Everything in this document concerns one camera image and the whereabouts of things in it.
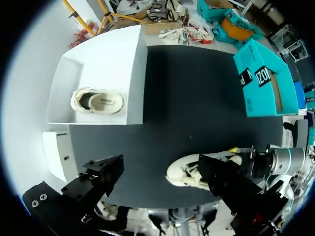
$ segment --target black table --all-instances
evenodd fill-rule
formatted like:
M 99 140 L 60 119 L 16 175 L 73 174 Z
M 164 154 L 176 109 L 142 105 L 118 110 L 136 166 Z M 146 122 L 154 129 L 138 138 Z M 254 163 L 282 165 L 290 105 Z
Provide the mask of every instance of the black table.
M 72 125 L 79 170 L 124 155 L 125 171 L 105 201 L 128 207 L 178 208 L 217 198 L 165 179 L 180 157 L 235 145 L 281 145 L 282 118 L 248 118 L 233 55 L 189 46 L 148 47 L 143 125 Z

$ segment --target teal shoe box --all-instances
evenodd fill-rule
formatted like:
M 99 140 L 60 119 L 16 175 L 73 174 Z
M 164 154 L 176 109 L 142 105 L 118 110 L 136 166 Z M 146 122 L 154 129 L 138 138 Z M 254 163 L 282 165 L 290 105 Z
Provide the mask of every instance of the teal shoe box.
M 198 0 L 197 12 L 207 22 L 221 22 L 227 8 L 211 8 L 204 0 Z
M 290 70 L 275 53 L 250 39 L 234 55 L 234 61 L 240 75 L 248 117 L 299 112 Z
M 233 9 L 227 9 L 224 13 L 225 17 L 230 20 L 234 25 L 242 27 L 248 31 L 252 30 L 252 25 L 247 22 L 246 20 L 244 21 L 244 17 L 236 14 Z
M 305 93 L 305 102 L 307 109 L 315 109 L 315 91 Z
M 230 44 L 235 44 L 238 42 L 237 40 L 230 38 L 221 25 L 217 25 L 215 28 L 213 28 L 212 32 L 215 36 L 216 41 L 218 42 Z

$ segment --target white shoe box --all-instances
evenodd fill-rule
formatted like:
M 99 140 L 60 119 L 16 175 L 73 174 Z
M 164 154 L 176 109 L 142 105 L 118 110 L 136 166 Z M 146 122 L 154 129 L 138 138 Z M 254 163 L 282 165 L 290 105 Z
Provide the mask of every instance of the white shoe box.
M 89 39 L 66 52 L 57 66 L 47 109 L 48 123 L 126 125 L 143 123 L 147 46 L 141 25 Z M 115 91 L 124 107 L 116 114 L 80 113 L 70 106 L 82 87 Z

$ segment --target shoe insole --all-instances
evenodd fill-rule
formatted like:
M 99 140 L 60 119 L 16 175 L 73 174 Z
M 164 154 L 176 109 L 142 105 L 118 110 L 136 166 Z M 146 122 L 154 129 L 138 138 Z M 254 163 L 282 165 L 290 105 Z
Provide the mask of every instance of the shoe insole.
M 119 94 L 101 93 L 91 97 L 91 105 L 97 111 L 116 113 L 123 107 L 124 101 Z

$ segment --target yellow metal stand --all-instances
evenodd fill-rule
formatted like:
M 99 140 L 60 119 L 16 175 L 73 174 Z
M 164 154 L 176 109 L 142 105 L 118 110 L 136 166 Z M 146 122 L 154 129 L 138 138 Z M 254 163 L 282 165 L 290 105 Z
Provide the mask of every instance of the yellow metal stand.
M 95 33 L 92 32 L 92 30 L 88 27 L 87 24 L 85 24 L 84 20 L 79 16 L 79 14 L 72 8 L 72 6 L 68 3 L 67 0 L 63 0 L 64 5 L 71 11 L 71 16 L 74 16 L 78 22 L 83 26 L 83 28 L 92 36 L 95 36 Z
M 118 17 L 122 17 L 122 18 L 126 18 L 126 19 L 130 19 L 130 20 L 133 20 L 133 21 L 138 21 L 140 23 L 144 23 L 144 21 L 142 20 L 139 20 L 137 18 L 134 18 L 134 17 L 131 17 L 131 16 L 125 16 L 125 15 L 122 15 L 122 14 L 117 14 L 117 13 L 112 13 L 112 12 L 109 12 L 103 2 L 103 0 L 98 0 L 98 3 L 100 5 L 100 7 L 103 9 L 105 15 L 103 17 L 103 20 L 102 20 L 102 23 L 99 27 L 99 30 L 97 32 L 97 34 L 99 34 L 101 31 L 102 31 L 102 28 L 103 28 L 103 25 L 105 24 L 106 22 L 106 18 L 108 17 L 108 20 L 109 20 L 109 23 L 113 22 L 113 17 L 112 16 L 118 16 Z
M 78 22 L 83 26 L 83 28 L 92 36 L 94 37 L 95 35 L 98 35 L 101 33 L 102 31 L 102 28 L 103 26 L 105 25 L 105 22 L 106 20 L 108 19 L 109 20 L 109 23 L 112 23 L 114 20 L 113 20 L 113 16 L 118 16 L 118 17 L 122 17 L 122 18 L 127 18 L 127 19 L 130 19 L 130 20 L 134 20 L 134 21 L 138 21 L 138 22 L 141 22 L 141 23 L 145 23 L 144 21 L 142 20 L 139 20 L 137 18 L 134 18 L 134 17 L 131 17 L 131 16 L 125 16 L 125 15 L 122 15 L 122 14 L 117 14 L 117 13 L 112 13 L 112 12 L 109 12 L 105 6 L 105 4 L 103 3 L 102 0 L 98 0 L 98 3 L 100 5 L 100 7 L 103 9 L 105 15 L 102 19 L 102 22 L 100 24 L 100 27 L 97 31 L 97 33 L 93 33 L 92 30 L 88 27 L 88 25 L 84 22 L 84 20 L 82 20 L 82 18 L 79 16 L 79 14 L 72 8 L 72 6 L 68 3 L 67 0 L 63 0 L 63 3 L 66 5 L 66 7 L 71 11 L 71 16 L 75 17 Z

